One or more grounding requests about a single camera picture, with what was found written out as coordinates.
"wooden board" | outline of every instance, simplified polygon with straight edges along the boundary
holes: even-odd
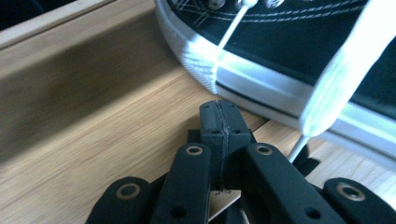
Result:
[[[219,99],[166,46],[152,1],[119,0],[0,50],[0,223],[83,223],[113,181],[168,171],[200,104]],[[287,153],[298,132],[246,111]],[[396,174],[314,139],[308,179],[363,182],[396,207]],[[211,214],[238,197],[212,194]]]
[[[0,32],[0,49],[10,47],[114,1],[116,0],[76,0],[29,21],[19,23]]]

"screw hole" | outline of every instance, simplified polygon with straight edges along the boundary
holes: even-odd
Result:
[[[190,156],[201,155],[204,150],[201,147],[187,147],[186,153]]]
[[[256,147],[256,151],[263,156],[269,156],[272,154],[272,149],[269,147],[258,146]]]
[[[337,185],[336,188],[338,193],[340,193],[341,195],[343,195],[344,197],[348,198],[351,201],[361,202],[366,199],[364,193],[361,192],[361,190],[353,187],[352,185],[348,185],[346,183],[341,182]]]
[[[307,207],[304,210],[305,210],[305,214],[310,218],[320,219],[321,217],[320,212],[315,208]]]
[[[182,218],[187,215],[187,211],[183,207],[174,207],[171,210],[171,216],[174,218]]]
[[[121,200],[130,200],[140,193],[140,187],[135,183],[124,184],[116,191],[117,198]]]

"white stitching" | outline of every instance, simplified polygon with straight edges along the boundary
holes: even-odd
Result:
[[[177,7],[176,7],[176,9],[178,9],[178,10],[183,10],[183,8],[187,5],[187,3],[189,3],[190,2],[190,0],[180,0],[178,3],[177,3]]]
[[[276,13],[264,13],[264,14],[246,14],[245,17],[274,17],[274,16],[282,16],[282,15],[290,15],[290,14],[302,14],[306,12],[314,12],[314,11],[320,11],[323,9],[330,9],[330,8],[336,8],[336,7],[343,7],[345,5],[350,5],[358,2],[362,2],[363,0],[347,0],[345,2],[340,2],[340,3],[335,3],[335,4],[329,4],[323,7],[311,7],[307,9],[301,9],[301,10],[294,10],[294,11],[281,11],[281,12],[276,12]],[[216,10],[208,10],[202,1],[197,1],[200,3],[201,7],[199,6],[192,6],[192,5],[186,5],[186,7],[195,7],[197,9],[203,9],[204,11],[208,11],[213,14],[219,14],[219,15],[224,15],[224,16],[235,16],[235,13],[227,13],[227,12],[220,12]]]
[[[271,19],[271,20],[241,20],[241,22],[278,22],[278,21],[300,21],[300,20],[306,20],[306,19],[313,19],[313,18],[321,18],[321,17],[328,17],[328,16],[334,16],[338,14],[344,14],[347,12],[352,12],[352,11],[357,11],[363,9],[364,6],[358,6],[358,7],[351,7],[351,8],[346,8],[346,9],[340,9],[332,12],[326,12],[326,13],[319,13],[319,14],[312,14],[312,15],[304,15],[304,16],[298,16],[298,17],[289,17],[289,18],[279,18],[279,19]],[[188,9],[183,9],[184,11],[192,12],[192,13],[197,13],[201,14],[197,11],[192,11]],[[223,17],[218,17],[218,16],[210,16],[208,15],[207,18],[212,18],[212,19],[218,19],[222,21],[232,21],[233,19],[229,18],[223,18]]]
[[[201,25],[201,23],[204,22],[204,21],[206,20],[206,18],[208,18],[208,17],[209,17],[208,13],[204,12],[204,13],[201,14],[200,17],[198,17],[198,19],[197,19],[193,24],[197,24],[197,26],[199,26],[199,25]]]

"white sole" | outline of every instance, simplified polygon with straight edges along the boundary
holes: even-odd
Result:
[[[226,50],[213,58],[216,45],[181,21],[166,0],[156,0],[156,5],[166,41],[195,79],[245,109],[299,128],[298,118],[312,86]],[[349,102],[321,137],[396,170],[396,120]]]

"white shoelace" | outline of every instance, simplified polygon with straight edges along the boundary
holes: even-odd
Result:
[[[256,6],[258,0],[241,0],[241,8],[239,9],[238,13],[236,14],[233,22],[231,22],[230,26],[228,27],[227,31],[225,32],[223,38],[220,40],[218,44],[217,56],[219,57],[221,51],[224,49],[227,42],[230,40],[230,37],[233,35],[236,27],[238,26],[239,22],[241,22],[242,18],[248,12],[251,7]]]
[[[302,136],[289,154],[293,162],[311,136],[338,118],[369,69],[396,36],[395,0],[370,0],[344,45],[323,70],[300,116]]]

